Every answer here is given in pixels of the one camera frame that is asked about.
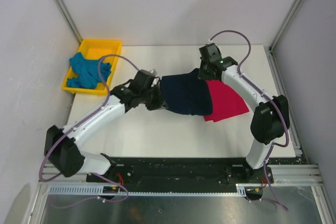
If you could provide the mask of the right aluminium frame post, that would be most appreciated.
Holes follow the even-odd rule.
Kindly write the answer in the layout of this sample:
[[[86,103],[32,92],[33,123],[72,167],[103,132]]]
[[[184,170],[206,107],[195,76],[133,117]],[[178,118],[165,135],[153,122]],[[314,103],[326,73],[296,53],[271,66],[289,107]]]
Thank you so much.
[[[274,52],[278,44],[280,43],[282,37],[285,35],[286,31],[288,30],[289,26],[291,25],[295,15],[299,11],[301,5],[303,4],[304,0],[293,0],[284,20],[282,21],[278,31],[274,39],[272,40],[271,44],[269,45],[269,51]]]

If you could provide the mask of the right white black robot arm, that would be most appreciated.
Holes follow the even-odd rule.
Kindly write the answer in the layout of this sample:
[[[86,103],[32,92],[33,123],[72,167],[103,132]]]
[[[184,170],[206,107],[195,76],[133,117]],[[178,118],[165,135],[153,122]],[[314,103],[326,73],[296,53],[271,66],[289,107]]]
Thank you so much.
[[[198,77],[219,80],[232,88],[253,111],[250,131],[254,137],[246,156],[248,166],[242,169],[243,179],[254,183],[261,177],[275,145],[287,147],[290,127],[288,100],[284,95],[271,96],[252,82],[241,70],[242,63],[232,57],[222,57],[219,47],[207,44],[199,49],[201,65]]]

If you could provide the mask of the left aluminium frame post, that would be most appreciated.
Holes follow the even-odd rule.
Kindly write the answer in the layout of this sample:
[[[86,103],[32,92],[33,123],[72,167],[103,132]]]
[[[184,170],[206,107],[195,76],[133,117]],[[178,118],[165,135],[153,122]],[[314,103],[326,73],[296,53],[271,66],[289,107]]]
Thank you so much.
[[[68,26],[71,34],[77,41],[77,43],[80,45],[82,43],[82,37],[80,35],[80,32],[64,2],[64,0],[54,0],[58,10],[60,11],[66,25]]]

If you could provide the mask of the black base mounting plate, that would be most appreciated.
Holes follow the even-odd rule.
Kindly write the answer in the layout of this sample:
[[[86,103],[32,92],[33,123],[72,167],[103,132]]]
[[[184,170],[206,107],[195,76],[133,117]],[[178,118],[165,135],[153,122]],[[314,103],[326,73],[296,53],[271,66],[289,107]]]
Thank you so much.
[[[144,177],[217,178],[230,184],[274,182],[270,168],[252,169],[244,158],[111,157],[102,177],[132,183]]]

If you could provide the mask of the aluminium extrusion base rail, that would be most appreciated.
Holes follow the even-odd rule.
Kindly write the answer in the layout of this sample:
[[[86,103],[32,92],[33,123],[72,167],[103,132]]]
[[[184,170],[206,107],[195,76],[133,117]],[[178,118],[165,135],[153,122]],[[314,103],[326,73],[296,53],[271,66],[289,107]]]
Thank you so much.
[[[270,165],[276,185],[315,186],[323,184],[318,165]]]

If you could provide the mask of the aluminium frame post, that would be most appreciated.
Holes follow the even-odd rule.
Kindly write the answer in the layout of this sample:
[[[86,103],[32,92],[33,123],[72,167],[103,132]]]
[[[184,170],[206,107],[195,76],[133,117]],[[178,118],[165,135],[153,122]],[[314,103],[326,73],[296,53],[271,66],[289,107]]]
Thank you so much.
[[[284,20],[282,21],[278,31],[274,39],[272,40],[271,44],[269,45],[269,51],[274,52],[278,44],[280,43],[282,37],[285,35],[286,31],[288,30],[289,26],[291,25],[295,15],[299,11],[301,5],[303,4],[304,0],[293,0]]]
[[[60,11],[66,25],[68,26],[71,34],[77,41],[77,43],[80,45],[82,43],[82,37],[80,35],[80,32],[64,2],[64,0],[54,0],[58,10]]]

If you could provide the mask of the magenta t-shirt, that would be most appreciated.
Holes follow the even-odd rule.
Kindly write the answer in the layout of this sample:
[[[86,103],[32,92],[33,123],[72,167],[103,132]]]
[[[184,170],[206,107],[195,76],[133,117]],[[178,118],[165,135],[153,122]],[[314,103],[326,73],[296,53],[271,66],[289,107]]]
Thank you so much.
[[[206,81],[212,99],[213,113],[204,120],[219,122],[249,112],[245,101],[231,87],[219,80]]]

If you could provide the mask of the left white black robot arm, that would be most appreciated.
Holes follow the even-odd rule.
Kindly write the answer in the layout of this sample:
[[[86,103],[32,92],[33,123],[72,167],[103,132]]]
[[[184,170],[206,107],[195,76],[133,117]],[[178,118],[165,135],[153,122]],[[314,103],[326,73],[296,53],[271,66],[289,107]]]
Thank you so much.
[[[154,69],[139,70],[133,79],[114,87],[96,108],[72,124],[47,130],[45,156],[64,177],[77,173],[96,173],[105,182],[115,178],[115,162],[106,154],[82,150],[105,125],[140,104],[147,104],[159,89],[160,78]]]

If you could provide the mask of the navy blue t-shirt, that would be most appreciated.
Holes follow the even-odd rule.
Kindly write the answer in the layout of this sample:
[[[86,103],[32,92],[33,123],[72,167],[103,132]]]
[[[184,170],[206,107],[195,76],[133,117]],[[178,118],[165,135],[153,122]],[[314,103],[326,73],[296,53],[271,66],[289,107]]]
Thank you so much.
[[[206,116],[213,113],[213,103],[205,80],[198,78],[198,68],[189,73],[163,76],[160,82],[167,110],[182,115]]]

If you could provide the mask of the teal crumpled t-shirt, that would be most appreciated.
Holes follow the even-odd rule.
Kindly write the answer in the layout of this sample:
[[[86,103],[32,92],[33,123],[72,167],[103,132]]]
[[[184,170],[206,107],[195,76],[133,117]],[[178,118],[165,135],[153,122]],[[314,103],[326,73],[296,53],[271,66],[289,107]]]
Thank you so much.
[[[101,82],[98,74],[99,60],[85,59],[82,53],[76,53],[69,59],[70,66],[76,77],[67,78],[70,88],[95,89]]]

